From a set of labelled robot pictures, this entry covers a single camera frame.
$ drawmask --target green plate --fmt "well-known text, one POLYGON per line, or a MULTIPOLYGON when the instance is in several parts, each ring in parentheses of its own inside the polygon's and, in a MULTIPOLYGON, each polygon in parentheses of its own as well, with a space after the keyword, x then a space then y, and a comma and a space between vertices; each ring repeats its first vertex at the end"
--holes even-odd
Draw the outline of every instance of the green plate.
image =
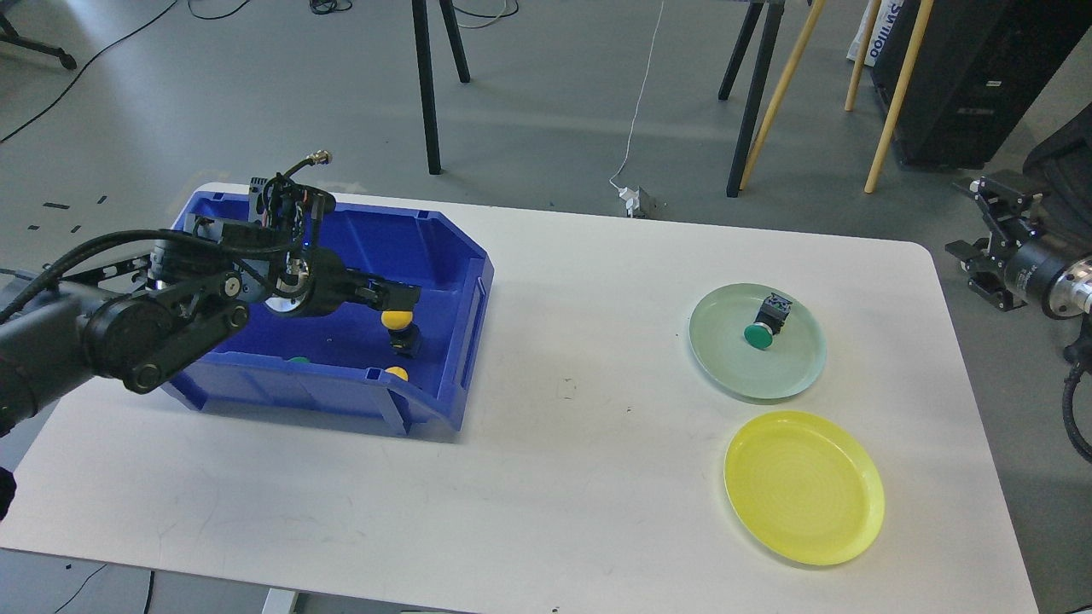
POLYGON ((752 399, 784 399, 815 382, 827 363, 827 340, 807 307, 760 284, 733 284, 709 293, 690 316, 690 347, 702 368, 729 391, 752 399), (765 350, 744 330, 771 292, 793 302, 784 328, 765 350))

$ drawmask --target yellow plate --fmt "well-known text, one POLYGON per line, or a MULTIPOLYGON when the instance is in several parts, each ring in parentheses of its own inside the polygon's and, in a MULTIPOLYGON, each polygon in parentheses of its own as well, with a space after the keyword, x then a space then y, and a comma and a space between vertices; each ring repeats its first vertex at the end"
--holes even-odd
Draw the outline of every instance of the yellow plate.
POLYGON ((805 412, 745 424, 724 457, 724 486, 747 530, 799 563, 845 563, 883 523, 883 484, 868 453, 836 424, 805 412))

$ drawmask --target black stand leg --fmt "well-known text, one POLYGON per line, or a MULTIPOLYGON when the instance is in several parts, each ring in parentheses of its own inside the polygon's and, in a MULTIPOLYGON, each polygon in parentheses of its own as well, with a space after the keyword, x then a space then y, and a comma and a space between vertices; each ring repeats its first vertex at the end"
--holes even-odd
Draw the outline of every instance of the black stand leg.
POLYGON ((463 51, 463 37, 459 34, 459 23, 455 22, 455 9, 451 0, 440 0, 440 12, 443 13, 443 25, 448 28, 448 40, 451 43, 451 55, 455 57, 455 69, 461 83, 471 82, 471 70, 466 68, 466 54, 463 51))
POLYGON ((413 31, 417 43, 417 76, 420 81, 420 110, 425 119, 425 150, 428 174, 440 174, 440 138, 436 131, 436 92, 432 90, 432 51, 428 43, 428 8, 413 0, 413 31))
POLYGON ((739 37, 736 38, 736 48, 732 50, 732 59, 728 60, 728 70, 724 71, 724 80, 721 81, 721 91, 716 94, 716 97, 721 101, 727 101, 728 94, 732 93, 732 85, 736 82, 736 74, 739 73, 739 67, 744 63, 744 55, 747 52, 747 46, 750 45, 750 37, 755 34, 755 26, 758 25, 758 17, 761 12, 762 4, 759 2, 751 2, 747 5, 747 15, 744 16, 744 27, 739 31, 739 37))
POLYGON ((0 31, 2 31, 0 32, 0 43, 9 43, 24 49, 52 56, 60 59, 62 67, 69 70, 75 69, 75 58, 66 54, 64 49, 20 36, 19 32, 15 32, 15 27, 11 25, 10 21, 8 21, 8 17, 3 15, 0 15, 0 31))
POLYGON ((744 122, 739 126, 739 140, 736 141, 736 154, 732 158, 732 170, 728 173, 728 198, 739 196, 739 181, 747 166, 747 155, 750 153, 751 139, 755 137, 755 122, 758 119, 758 108, 762 104, 762 90, 770 72, 770 59, 773 57, 773 46, 778 42, 778 28, 781 27, 781 15, 785 5, 770 3, 765 14, 765 25, 762 26, 762 40, 758 46, 758 58, 755 60, 755 73, 751 75, 750 91, 747 93, 747 106, 744 108, 744 122))

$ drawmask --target wooden pole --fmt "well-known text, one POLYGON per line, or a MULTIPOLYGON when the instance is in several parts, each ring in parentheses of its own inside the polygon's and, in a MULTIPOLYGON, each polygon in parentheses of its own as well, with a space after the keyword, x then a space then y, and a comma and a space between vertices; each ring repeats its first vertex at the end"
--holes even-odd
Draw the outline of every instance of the wooden pole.
POLYGON ((910 78, 914 73, 914 63, 917 62, 917 52, 922 49, 922 39, 925 38, 925 27, 929 24, 929 13, 933 12, 933 2, 934 0, 922 0, 922 7, 917 10, 917 19, 914 20, 914 32, 910 35, 910 45, 906 47, 906 58, 902 61, 902 70, 899 71, 899 84, 895 85, 894 96, 891 97, 891 108, 888 109, 888 118, 883 122, 883 133, 880 134, 880 143, 876 147, 876 157, 873 158, 873 167, 868 172, 868 180, 865 182, 866 194, 876 191, 876 181, 879 179, 880 170, 883 168, 883 160, 887 157, 888 149, 891 147, 894 126, 899 122, 902 102, 906 97, 910 78))
POLYGON ((853 76, 850 78, 850 91, 845 94, 845 110, 853 110, 857 102, 857 85, 860 84, 860 72, 865 70, 865 55, 873 45, 873 29, 876 27, 876 16, 880 14, 881 0, 871 0, 868 5, 868 20, 865 25, 865 37, 860 39, 857 59, 853 62, 853 76))
POLYGON ((755 168, 755 162, 758 161, 758 154, 762 151, 762 144, 765 143, 765 135, 770 131, 770 126, 773 125, 773 118, 778 116, 781 101, 785 97, 785 91, 788 90, 788 82, 793 80, 793 73, 796 72, 796 64, 800 63, 804 48, 808 46, 808 38, 811 37, 811 31, 815 29, 816 22, 819 21, 819 13, 822 12, 822 7, 826 3, 827 0, 816 0, 808 12, 807 21, 804 22, 800 35, 796 37, 796 45, 793 46, 793 52, 788 56, 788 63, 785 64, 785 70, 781 71, 781 80, 778 81, 778 86, 773 90, 770 108, 765 109, 765 115, 762 117, 762 126, 758 129, 758 138, 755 139, 755 145, 751 147, 750 155, 747 156, 747 166, 744 167, 744 176, 739 180, 740 190, 747 187, 747 179, 755 168))

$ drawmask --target yellow button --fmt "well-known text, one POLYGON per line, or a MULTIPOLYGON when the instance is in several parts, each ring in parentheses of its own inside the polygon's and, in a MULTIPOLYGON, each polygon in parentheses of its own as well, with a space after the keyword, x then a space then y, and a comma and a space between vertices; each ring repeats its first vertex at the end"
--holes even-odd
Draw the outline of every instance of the yellow button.
POLYGON ((402 330, 413 323, 413 311, 383 311, 379 319, 390 330, 402 330))
POLYGON ((406 373, 402 367, 387 367, 384 371, 401 377, 402 379, 410 381, 410 374, 406 373))

